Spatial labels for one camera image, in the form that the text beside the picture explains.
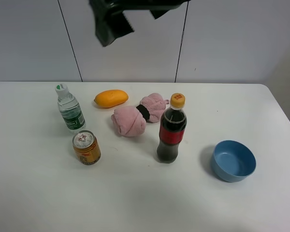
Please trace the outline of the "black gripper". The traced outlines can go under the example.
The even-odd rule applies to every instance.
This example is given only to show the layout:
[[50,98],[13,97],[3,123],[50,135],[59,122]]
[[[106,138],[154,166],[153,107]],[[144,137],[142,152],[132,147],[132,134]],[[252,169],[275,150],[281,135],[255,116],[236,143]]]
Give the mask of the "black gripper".
[[107,47],[134,32],[123,14],[125,10],[149,10],[158,19],[185,2],[188,0],[90,0],[89,5],[94,14],[96,37]]

